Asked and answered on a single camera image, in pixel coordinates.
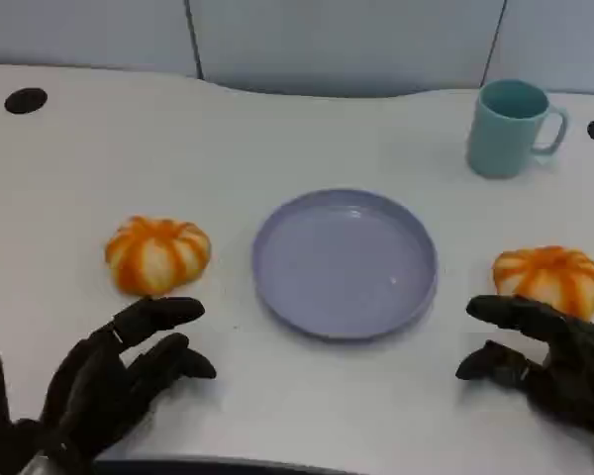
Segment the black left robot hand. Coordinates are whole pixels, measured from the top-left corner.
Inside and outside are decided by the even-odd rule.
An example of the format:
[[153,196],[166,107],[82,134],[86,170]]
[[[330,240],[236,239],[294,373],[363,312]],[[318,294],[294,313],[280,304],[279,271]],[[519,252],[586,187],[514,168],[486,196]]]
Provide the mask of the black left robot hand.
[[130,433],[152,402],[182,378],[217,372],[173,329],[205,308],[190,297],[144,297],[82,339],[53,374],[41,423],[92,460]]

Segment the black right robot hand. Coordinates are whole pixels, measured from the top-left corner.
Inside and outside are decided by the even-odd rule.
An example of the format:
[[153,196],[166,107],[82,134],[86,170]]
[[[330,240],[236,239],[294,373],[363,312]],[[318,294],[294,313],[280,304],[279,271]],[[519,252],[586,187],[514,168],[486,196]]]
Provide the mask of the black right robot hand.
[[467,355],[455,376],[523,393],[553,420],[594,434],[594,324],[521,296],[478,295],[466,313],[548,346],[543,363],[494,340]]

